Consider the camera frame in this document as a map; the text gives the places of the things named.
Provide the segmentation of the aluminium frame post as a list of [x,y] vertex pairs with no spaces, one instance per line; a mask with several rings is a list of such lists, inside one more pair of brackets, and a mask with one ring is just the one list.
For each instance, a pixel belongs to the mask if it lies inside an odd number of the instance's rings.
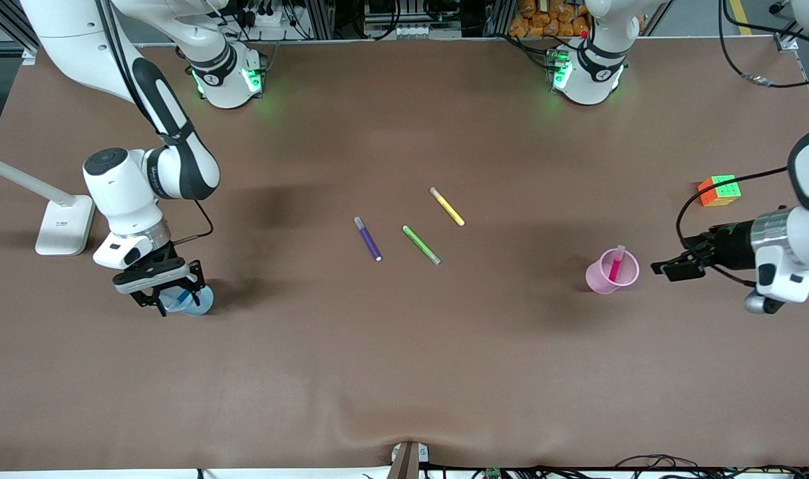
[[73,28],[70,0],[0,0],[0,30],[8,40],[0,45],[2,57],[15,57],[27,63],[39,52],[60,68],[77,61],[69,35]]
[[809,0],[778,0],[774,4],[774,9],[769,11],[776,15],[783,9],[790,7],[792,10],[792,20],[781,33],[775,33],[775,41],[781,51],[796,49],[794,44],[798,39],[809,43]]

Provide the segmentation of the white lamp stand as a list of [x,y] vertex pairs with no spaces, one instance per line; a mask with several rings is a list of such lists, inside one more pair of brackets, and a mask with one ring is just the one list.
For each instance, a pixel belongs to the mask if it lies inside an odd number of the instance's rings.
[[0,161],[0,176],[48,200],[35,243],[43,257],[72,257],[83,252],[95,204],[89,195],[68,194]]

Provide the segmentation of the long white socket strip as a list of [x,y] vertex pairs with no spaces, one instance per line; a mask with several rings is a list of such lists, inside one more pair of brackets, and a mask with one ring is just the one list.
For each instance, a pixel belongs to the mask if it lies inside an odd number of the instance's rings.
[[404,23],[392,28],[390,24],[366,24],[364,34],[371,39],[399,40],[399,39],[429,39],[432,34],[439,34],[438,29],[429,23]]

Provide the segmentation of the yellow marker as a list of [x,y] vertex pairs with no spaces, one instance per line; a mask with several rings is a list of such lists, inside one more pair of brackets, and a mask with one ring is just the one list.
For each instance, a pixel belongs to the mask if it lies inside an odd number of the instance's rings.
[[439,206],[441,206],[441,208],[450,216],[457,226],[464,227],[466,225],[464,218],[453,206],[451,206],[451,203],[438,191],[438,188],[429,188],[429,193],[432,195],[432,197],[434,197]]

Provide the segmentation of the green marker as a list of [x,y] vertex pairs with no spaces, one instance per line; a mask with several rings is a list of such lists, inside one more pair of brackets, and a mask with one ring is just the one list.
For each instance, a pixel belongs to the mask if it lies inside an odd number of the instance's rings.
[[429,248],[428,244],[420,237],[418,234],[408,225],[402,226],[402,231],[405,236],[425,255],[429,260],[435,264],[439,265],[442,263],[441,258],[435,254],[435,252]]

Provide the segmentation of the purple marker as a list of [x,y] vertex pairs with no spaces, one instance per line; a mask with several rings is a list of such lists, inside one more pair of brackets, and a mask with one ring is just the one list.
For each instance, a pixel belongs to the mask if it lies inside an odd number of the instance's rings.
[[370,252],[370,255],[374,261],[382,261],[383,255],[381,255],[380,249],[378,248],[377,244],[374,242],[373,237],[371,236],[370,231],[366,228],[365,223],[362,221],[360,216],[355,216],[353,219],[356,228],[362,237],[363,242],[365,243],[366,248]]

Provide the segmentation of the white power strip with plugs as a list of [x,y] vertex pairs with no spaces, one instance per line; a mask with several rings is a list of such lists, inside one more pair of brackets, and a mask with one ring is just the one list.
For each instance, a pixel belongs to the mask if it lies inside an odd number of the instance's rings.
[[285,13],[282,3],[260,3],[256,6],[247,6],[238,19],[247,28],[286,28],[290,20]]

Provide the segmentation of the metal table edge bracket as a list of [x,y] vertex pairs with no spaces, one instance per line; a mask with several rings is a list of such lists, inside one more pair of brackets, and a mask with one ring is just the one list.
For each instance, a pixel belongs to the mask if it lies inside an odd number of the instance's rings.
[[420,442],[400,442],[393,448],[392,458],[386,479],[424,479],[422,466],[430,461],[429,447]]

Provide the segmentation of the blue mesh cup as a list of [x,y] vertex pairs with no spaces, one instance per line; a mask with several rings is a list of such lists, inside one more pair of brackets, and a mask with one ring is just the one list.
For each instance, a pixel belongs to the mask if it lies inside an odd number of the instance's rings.
[[205,313],[209,312],[210,307],[212,307],[213,302],[215,300],[215,294],[212,291],[209,285],[205,286],[204,290],[202,291],[201,301],[195,302],[195,306],[189,306],[187,310],[181,312],[167,312],[167,313],[183,313],[183,315],[189,316],[202,316]]

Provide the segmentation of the pink mesh cup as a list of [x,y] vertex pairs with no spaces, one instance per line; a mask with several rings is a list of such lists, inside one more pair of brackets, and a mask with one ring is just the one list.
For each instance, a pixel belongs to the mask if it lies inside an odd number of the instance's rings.
[[585,281],[591,291],[602,295],[611,294],[621,288],[635,284],[636,280],[639,278],[641,267],[639,267],[637,258],[626,250],[623,263],[621,263],[621,271],[617,283],[609,281],[609,269],[611,269],[615,249],[617,248],[607,249],[596,261],[587,267]]

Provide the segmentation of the colourful puzzle cube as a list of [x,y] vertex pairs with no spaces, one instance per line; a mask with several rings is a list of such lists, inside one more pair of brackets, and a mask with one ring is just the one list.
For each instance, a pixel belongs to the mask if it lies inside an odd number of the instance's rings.
[[702,207],[726,206],[742,196],[741,188],[734,175],[709,176],[697,186]]

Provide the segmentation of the brown table cover mat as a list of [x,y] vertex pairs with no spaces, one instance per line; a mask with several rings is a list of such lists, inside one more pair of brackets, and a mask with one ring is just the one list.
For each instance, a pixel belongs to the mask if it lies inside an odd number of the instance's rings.
[[[145,54],[221,164],[214,233],[179,247],[215,305],[161,317],[90,251],[40,257],[45,201],[0,178],[0,470],[370,466],[402,440],[450,466],[809,466],[809,301],[753,315],[717,273],[649,267],[700,182],[785,164],[805,88],[645,39],[580,107],[505,42],[359,42],[282,46],[222,111]],[[591,291],[619,245],[639,278]]]

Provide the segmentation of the pile of orange objects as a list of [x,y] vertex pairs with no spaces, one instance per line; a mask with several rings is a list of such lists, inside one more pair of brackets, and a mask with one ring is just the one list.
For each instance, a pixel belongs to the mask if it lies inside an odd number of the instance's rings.
[[566,0],[516,0],[511,37],[584,37],[593,16],[583,4]]

